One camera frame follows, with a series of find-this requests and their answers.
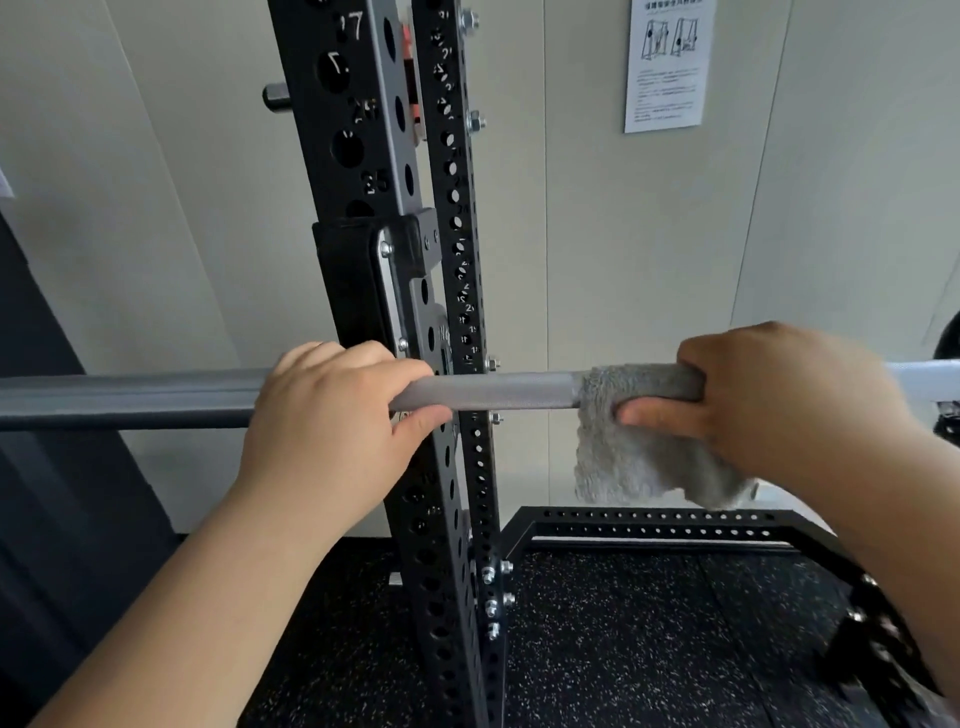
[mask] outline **hand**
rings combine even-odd
[[[705,440],[743,473],[795,493],[919,429],[882,361],[827,334],[737,328],[684,341],[677,360],[707,376],[703,401],[629,401],[620,422]]]
[[[376,342],[344,350],[311,342],[284,354],[256,400],[244,440],[238,497],[253,497],[291,527],[332,529],[366,516],[399,480],[423,439],[448,421],[424,407],[391,422],[389,404],[433,371],[394,359]]]

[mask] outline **right hand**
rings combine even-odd
[[[736,328],[684,341],[677,360],[706,375],[703,401],[631,400],[620,422],[704,440],[743,473],[795,493],[920,430],[883,362],[824,333]]]

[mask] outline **wall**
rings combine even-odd
[[[960,5],[719,0],[703,126],[631,135],[629,0],[472,5],[506,370],[669,360],[686,336],[772,317],[932,350],[960,308]],[[89,371],[265,365],[332,338],[293,120],[259,101],[280,77],[262,0],[0,4],[18,193],[0,209]],[[569,502],[574,429],[569,412],[508,414],[504,516]],[[126,438],[186,530],[229,485],[239,435]],[[385,532],[382,510],[358,531]]]
[[[102,0],[0,3],[0,201],[87,371],[240,361]],[[125,436],[179,529],[231,482],[239,432]]]
[[[704,124],[623,133],[630,3],[546,6],[549,365],[672,361],[726,328],[789,0],[719,3]],[[550,415],[550,502],[575,502],[575,412]]]

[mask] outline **microfiber towel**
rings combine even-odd
[[[704,376],[682,364],[597,367],[584,375],[577,431],[577,497],[631,505],[680,488],[710,510],[730,508],[753,485],[706,445],[644,427],[621,425],[616,407],[636,397],[697,401]]]

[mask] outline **hex bolt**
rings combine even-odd
[[[487,128],[487,119],[479,111],[471,111],[467,117],[467,131],[475,134]]]
[[[460,30],[465,36],[472,36],[480,28],[480,15],[470,8],[460,11]]]

